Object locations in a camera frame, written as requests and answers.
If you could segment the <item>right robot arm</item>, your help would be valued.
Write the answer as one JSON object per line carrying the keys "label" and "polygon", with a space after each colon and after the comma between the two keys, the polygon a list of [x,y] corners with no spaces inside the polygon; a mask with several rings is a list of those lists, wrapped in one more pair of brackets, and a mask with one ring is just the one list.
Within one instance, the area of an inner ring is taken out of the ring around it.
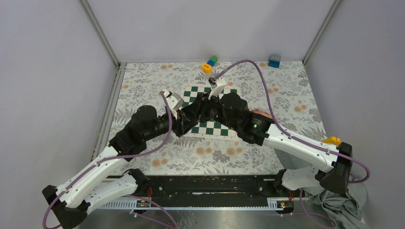
{"label": "right robot arm", "polygon": [[352,168],[352,146],[348,143],[317,141],[294,134],[273,119],[250,111],[247,102],[235,93],[222,98],[199,93],[178,114],[184,131],[214,120],[236,131],[244,142],[279,149],[309,163],[302,169],[281,170],[282,177],[274,183],[274,190],[282,197],[304,187],[321,187],[337,194],[347,192]]}

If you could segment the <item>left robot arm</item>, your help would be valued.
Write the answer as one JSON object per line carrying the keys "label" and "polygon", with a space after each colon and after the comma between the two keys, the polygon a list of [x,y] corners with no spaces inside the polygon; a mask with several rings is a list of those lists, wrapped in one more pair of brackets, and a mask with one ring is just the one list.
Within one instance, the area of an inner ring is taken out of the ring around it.
{"label": "left robot arm", "polygon": [[107,185],[99,187],[98,184],[132,159],[158,151],[171,133],[182,136],[197,123],[198,116],[181,109],[167,106],[166,113],[158,116],[155,107],[141,106],[93,162],[67,182],[57,187],[48,185],[42,190],[49,204],[43,227],[47,228],[51,211],[60,223],[57,228],[73,229],[105,203],[130,194],[149,194],[149,178],[140,169],[130,169]]}

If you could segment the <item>person's hand painted nails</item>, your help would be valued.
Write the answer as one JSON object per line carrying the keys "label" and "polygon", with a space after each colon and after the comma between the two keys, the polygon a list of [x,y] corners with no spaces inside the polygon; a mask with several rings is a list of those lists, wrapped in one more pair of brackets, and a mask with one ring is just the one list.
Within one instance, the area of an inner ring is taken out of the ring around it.
{"label": "person's hand painted nails", "polygon": [[272,115],[269,114],[269,113],[267,113],[267,112],[265,112],[265,111],[262,111],[262,110],[259,110],[259,109],[255,109],[255,110],[252,110],[252,112],[253,112],[253,113],[256,113],[256,114],[259,114],[259,115],[262,115],[262,116],[265,116],[265,117],[267,117],[267,118],[273,120]]}

